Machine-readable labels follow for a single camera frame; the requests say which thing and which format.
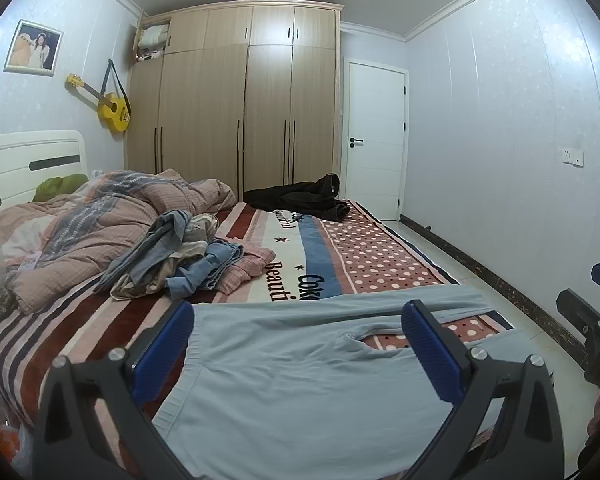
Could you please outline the light blue pants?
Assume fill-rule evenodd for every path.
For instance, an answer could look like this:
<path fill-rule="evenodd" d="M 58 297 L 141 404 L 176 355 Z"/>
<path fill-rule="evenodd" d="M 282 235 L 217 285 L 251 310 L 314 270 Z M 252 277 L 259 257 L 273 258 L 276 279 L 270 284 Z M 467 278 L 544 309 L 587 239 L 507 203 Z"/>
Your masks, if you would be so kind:
<path fill-rule="evenodd" d="M 404 304 L 441 323 L 489 311 L 458 285 L 264 304 L 198 304 L 184 367 L 152 422 L 198 479 L 382 479 L 406 471 L 450 406 L 401 333 Z"/>

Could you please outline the dark skirting board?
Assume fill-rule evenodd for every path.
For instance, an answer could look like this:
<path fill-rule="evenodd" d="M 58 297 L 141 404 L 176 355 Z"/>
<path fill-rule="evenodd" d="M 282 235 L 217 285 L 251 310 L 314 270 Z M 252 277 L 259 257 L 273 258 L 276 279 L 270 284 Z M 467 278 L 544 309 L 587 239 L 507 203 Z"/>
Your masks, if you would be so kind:
<path fill-rule="evenodd" d="M 536 325 L 539 325 L 542 330 L 544 330 L 544 332 L 547 333 L 560 348 L 562 348 L 562 350 L 565 350 L 565 352 L 569 354 L 574 362 L 578 363 L 582 368 L 585 367 L 588 358 L 585 356 L 584 344 L 578 341 L 569 330 L 562 326 L 562 324 L 556 321 L 519 289 L 516 289 L 516 287 L 509 284 L 509 282 L 506 282 L 504 278 L 501 278 L 498 274 L 494 273 L 475 258 L 467 255 L 466 252 L 463 252 L 460 248 L 457 248 L 438 234 L 432 232 L 430 226 L 422 226 L 413 219 L 408 218 L 405 214 L 400 214 L 400 222 L 425 240 L 428 240 L 428 242 L 434 244 L 437 248 L 441 249 L 442 252 L 445 252 L 448 256 L 475 274 L 477 278 L 483 280 L 492 289 L 506 298 L 527 318 L 530 318 Z"/>

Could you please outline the pink striped quilt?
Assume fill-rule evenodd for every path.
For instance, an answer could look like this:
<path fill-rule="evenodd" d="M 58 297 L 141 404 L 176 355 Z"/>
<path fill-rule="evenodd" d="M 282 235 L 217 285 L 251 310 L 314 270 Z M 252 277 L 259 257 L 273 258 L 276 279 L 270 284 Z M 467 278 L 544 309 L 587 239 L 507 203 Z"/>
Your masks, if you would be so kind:
<path fill-rule="evenodd" d="M 38 312 L 141 240 L 160 214 L 190 216 L 233 207 L 218 179 L 189 183 L 176 171 L 111 171 L 76 192 L 0 212 L 0 319 Z"/>

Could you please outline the grey-blue denim garment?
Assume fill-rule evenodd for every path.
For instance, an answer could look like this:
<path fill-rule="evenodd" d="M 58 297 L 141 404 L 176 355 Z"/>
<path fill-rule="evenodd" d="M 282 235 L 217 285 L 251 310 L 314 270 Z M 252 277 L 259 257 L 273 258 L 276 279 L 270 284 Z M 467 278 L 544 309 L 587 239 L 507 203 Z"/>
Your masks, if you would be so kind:
<path fill-rule="evenodd" d="M 124 255 L 114 259 L 102 274 L 95 292 L 111 290 L 125 276 L 133 286 L 143 283 L 145 276 L 152 270 L 157 270 L 158 264 L 163 263 L 172 252 L 183 243 L 186 226 L 193 219 L 190 212 L 170 210 L 160 214 L 151 225 L 145 236 Z"/>

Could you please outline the blue folded garment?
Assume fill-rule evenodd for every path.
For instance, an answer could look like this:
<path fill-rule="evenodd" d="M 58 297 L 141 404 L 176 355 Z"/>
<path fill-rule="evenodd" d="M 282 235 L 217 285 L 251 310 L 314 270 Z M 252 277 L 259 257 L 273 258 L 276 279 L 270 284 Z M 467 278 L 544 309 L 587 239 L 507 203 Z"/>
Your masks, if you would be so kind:
<path fill-rule="evenodd" d="M 244 255 L 242 244 L 216 238 L 201 257 L 183 261 L 175 274 L 166 279 L 166 288 L 172 300 L 192 296 L 198 289 L 214 289 L 222 274 Z"/>

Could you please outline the green pillow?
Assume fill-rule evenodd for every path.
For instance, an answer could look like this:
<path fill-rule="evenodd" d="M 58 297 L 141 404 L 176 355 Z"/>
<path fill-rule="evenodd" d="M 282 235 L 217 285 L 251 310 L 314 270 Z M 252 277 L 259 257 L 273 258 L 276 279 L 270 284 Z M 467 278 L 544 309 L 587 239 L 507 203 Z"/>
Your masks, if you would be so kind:
<path fill-rule="evenodd" d="M 69 174 L 65 177 L 46 179 L 36 188 L 33 200 L 37 203 L 47 202 L 59 195 L 73 194 L 87 181 L 86 174 Z"/>

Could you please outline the pink checked garment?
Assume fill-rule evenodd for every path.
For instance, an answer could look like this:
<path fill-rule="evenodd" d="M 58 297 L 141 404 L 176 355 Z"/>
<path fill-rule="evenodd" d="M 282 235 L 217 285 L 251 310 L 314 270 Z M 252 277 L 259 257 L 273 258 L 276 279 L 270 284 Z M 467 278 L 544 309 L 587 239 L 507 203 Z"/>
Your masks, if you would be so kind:
<path fill-rule="evenodd" d="M 273 262 L 276 255 L 270 248 L 241 242 L 242 255 L 231 263 L 220 276 L 219 281 L 212 287 L 216 292 L 226 296 L 254 278 L 261 276 L 265 268 Z"/>

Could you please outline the white door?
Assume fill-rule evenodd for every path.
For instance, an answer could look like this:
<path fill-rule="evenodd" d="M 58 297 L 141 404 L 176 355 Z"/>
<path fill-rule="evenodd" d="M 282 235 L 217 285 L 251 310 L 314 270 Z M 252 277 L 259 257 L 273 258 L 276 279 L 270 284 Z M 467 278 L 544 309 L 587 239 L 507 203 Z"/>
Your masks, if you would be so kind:
<path fill-rule="evenodd" d="M 404 70 L 371 62 L 346 62 L 343 98 L 344 196 L 380 220 L 399 219 L 407 152 Z M 364 143 L 350 148 L 350 139 Z"/>

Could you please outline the white headboard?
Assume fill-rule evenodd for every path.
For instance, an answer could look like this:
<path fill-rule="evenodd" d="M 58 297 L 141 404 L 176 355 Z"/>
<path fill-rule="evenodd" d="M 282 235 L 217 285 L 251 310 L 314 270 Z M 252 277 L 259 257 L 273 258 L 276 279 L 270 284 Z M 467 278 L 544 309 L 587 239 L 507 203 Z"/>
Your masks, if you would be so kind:
<path fill-rule="evenodd" d="M 32 200 L 49 178 L 87 174 L 83 136 L 76 130 L 0 134 L 0 211 Z"/>

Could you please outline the black jacket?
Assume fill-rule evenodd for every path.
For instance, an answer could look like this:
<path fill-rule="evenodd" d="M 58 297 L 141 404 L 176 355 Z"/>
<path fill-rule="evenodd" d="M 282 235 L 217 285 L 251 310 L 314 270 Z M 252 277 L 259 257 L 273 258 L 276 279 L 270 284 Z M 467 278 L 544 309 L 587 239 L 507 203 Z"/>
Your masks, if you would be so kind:
<path fill-rule="evenodd" d="M 343 222 L 350 206 L 338 198 L 339 188 L 339 177 L 336 174 L 326 174 L 317 181 L 255 188 L 244 193 L 244 201 L 254 209 L 267 212 L 288 210 L 323 220 Z"/>

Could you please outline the yellow ukulele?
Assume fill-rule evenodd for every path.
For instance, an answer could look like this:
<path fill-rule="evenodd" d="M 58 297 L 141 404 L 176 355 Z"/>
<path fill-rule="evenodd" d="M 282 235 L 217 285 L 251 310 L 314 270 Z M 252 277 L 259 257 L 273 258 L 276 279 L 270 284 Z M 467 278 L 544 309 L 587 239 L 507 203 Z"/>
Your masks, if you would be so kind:
<path fill-rule="evenodd" d="M 110 76 L 114 76 L 114 82 L 117 85 L 117 89 L 121 91 L 121 96 L 118 96 L 114 92 L 106 93 Z M 86 91 L 97 100 L 98 117 L 106 122 L 112 133 L 125 133 L 128 130 L 131 122 L 131 104 L 112 58 L 108 60 L 105 76 L 102 80 L 102 88 L 99 90 L 94 89 L 76 74 L 69 74 L 66 78 L 66 83 L 74 88 Z"/>

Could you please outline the wooden wardrobe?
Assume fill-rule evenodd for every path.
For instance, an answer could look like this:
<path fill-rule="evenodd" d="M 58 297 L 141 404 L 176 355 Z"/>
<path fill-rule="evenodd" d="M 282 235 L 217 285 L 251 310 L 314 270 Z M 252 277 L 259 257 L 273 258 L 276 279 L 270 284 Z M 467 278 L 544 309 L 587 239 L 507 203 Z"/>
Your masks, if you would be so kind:
<path fill-rule="evenodd" d="M 341 167 L 338 3 L 236 0 L 142 16 L 168 24 L 160 58 L 130 76 L 125 165 L 237 194 L 315 180 Z"/>

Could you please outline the bedding on wardrobe shelf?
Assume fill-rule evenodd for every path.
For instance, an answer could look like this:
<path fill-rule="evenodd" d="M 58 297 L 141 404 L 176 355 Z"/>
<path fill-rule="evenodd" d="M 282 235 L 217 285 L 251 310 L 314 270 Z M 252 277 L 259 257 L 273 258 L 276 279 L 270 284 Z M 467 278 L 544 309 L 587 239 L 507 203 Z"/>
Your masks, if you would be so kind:
<path fill-rule="evenodd" d="M 160 58 L 166 50 L 169 39 L 169 25 L 160 24 L 144 28 L 137 41 L 136 59 L 138 62 Z"/>

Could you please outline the white wall socket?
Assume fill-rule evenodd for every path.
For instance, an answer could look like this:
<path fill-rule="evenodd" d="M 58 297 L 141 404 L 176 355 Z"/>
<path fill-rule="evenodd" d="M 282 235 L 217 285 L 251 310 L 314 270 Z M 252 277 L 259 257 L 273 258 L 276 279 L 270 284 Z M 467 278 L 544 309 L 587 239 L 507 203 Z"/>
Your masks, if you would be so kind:
<path fill-rule="evenodd" d="M 584 167 L 584 151 L 576 148 L 564 148 L 562 150 L 562 162 L 578 168 Z"/>

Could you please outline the framed wall photo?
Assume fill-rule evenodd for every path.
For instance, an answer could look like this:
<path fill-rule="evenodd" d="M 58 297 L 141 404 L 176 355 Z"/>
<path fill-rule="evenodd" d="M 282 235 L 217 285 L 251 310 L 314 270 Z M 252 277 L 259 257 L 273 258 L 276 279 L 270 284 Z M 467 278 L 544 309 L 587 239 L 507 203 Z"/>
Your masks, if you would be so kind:
<path fill-rule="evenodd" d="M 62 32 L 26 20 L 20 20 L 5 61 L 6 73 L 23 73 L 51 77 Z"/>

